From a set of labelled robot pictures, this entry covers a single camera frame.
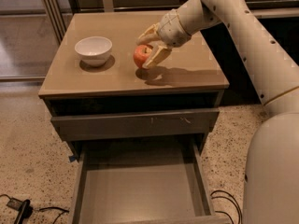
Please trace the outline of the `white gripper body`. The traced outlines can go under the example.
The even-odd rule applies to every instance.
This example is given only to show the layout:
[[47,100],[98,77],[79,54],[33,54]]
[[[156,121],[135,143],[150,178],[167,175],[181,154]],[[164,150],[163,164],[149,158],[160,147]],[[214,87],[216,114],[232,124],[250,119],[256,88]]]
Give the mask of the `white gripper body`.
[[158,22],[157,34],[171,48],[179,48],[192,37],[183,29],[175,9],[167,12]]

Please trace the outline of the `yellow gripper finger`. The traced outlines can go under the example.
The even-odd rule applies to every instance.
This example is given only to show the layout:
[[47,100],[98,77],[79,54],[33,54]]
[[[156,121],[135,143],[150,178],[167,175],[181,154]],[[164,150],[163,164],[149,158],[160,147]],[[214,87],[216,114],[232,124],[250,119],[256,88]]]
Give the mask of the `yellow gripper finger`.
[[137,45],[146,45],[153,41],[158,41],[160,39],[157,33],[159,25],[157,23],[152,24],[139,38],[136,40]]
[[171,49],[168,46],[157,45],[154,46],[151,52],[148,54],[146,61],[142,64],[144,69],[151,69],[164,61],[170,54]]

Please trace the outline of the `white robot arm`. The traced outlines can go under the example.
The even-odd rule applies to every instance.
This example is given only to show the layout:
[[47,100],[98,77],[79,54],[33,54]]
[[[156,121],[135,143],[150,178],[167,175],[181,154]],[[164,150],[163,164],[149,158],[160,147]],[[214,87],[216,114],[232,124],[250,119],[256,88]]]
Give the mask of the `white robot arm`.
[[299,224],[299,66],[250,12],[245,0],[188,0],[151,25],[137,43],[155,41],[151,69],[196,32],[222,22],[269,115],[247,156],[244,224]]

